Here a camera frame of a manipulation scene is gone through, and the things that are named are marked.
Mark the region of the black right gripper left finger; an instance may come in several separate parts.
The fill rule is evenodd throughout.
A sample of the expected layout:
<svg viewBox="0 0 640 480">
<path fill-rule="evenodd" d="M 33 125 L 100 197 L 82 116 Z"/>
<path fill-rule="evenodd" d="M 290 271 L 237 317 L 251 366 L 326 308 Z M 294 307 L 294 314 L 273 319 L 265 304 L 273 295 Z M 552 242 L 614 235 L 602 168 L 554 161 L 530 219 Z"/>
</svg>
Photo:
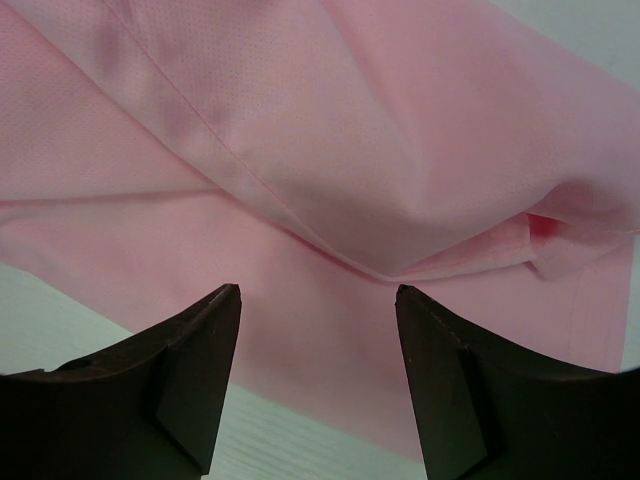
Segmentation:
<svg viewBox="0 0 640 480">
<path fill-rule="evenodd" d="M 226 284 L 59 368 L 1 379 L 5 479 L 199 479 L 211 468 L 239 332 Z"/>
</svg>

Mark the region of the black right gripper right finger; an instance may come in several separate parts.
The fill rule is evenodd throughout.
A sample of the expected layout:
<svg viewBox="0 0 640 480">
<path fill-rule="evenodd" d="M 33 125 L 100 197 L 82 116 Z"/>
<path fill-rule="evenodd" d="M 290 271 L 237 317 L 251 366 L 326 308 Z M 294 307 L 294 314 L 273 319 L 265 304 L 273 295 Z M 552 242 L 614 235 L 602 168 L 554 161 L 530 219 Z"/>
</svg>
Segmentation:
<svg viewBox="0 0 640 480">
<path fill-rule="evenodd" d="M 539 354 L 412 286 L 395 308 L 430 480 L 638 477 L 637 370 Z"/>
</svg>

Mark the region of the pink t shirt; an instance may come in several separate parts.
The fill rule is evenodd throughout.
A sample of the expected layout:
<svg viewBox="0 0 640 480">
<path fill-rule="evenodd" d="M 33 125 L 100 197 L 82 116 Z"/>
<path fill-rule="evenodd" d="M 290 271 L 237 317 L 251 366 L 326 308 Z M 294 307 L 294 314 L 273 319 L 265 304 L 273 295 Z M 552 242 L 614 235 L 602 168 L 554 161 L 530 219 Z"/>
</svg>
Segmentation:
<svg viewBox="0 0 640 480">
<path fill-rule="evenodd" d="M 622 360 L 637 5 L 5 1 L 1 260 L 129 330 L 241 289 L 233 379 L 419 452 L 402 284 Z"/>
</svg>

